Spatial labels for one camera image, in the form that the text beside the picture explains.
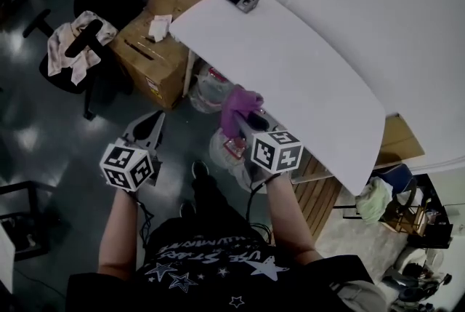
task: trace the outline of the black shoe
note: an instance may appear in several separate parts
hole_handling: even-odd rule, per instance
[[[183,219],[192,219],[195,217],[195,207],[191,201],[186,201],[181,205],[179,216]]]
[[[192,164],[192,175],[194,179],[201,179],[210,175],[210,171],[205,162],[198,159]]]

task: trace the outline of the person's left arm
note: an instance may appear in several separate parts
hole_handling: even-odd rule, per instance
[[[118,189],[100,242],[98,273],[128,280],[136,271],[137,202]]]

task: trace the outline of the star graphic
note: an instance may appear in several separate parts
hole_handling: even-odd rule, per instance
[[[217,274],[221,275],[222,278],[224,278],[227,273],[229,273],[229,271],[226,268],[218,268]]]
[[[177,271],[176,268],[171,267],[171,264],[172,263],[167,263],[167,264],[157,263],[157,266],[153,270],[148,271],[146,275],[157,273],[158,282],[161,282],[161,279],[163,278],[166,272]]]
[[[179,287],[183,292],[189,291],[190,285],[198,285],[196,282],[189,280],[189,272],[183,274],[182,276],[178,276],[173,273],[168,273],[170,277],[173,279],[171,285],[169,285],[168,289],[172,289],[173,287]]]
[[[234,305],[235,308],[238,309],[239,305],[242,305],[242,304],[245,304],[245,303],[242,301],[242,297],[231,297],[230,304]]]
[[[263,263],[260,262],[252,262],[250,260],[246,260],[246,263],[251,265],[255,268],[255,271],[251,273],[251,276],[256,274],[264,274],[270,277],[273,281],[278,280],[278,272],[285,272],[288,271],[289,268],[281,268],[275,265],[275,257],[271,256],[268,257]]]

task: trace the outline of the chair leg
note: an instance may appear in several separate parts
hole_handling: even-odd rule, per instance
[[[89,110],[90,100],[92,98],[92,90],[94,89],[94,85],[95,85],[95,77],[91,80],[89,86],[87,87],[86,97],[84,98],[84,118],[87,119],[88,121],[91,121],[95,117],[95,114],[93,114]]]

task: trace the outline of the person's right arm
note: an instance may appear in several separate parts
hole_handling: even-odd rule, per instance
[[[290,252],[302,265],[323,259],[315,249],[288,175],[271,180],[267,192],[276,245]]]

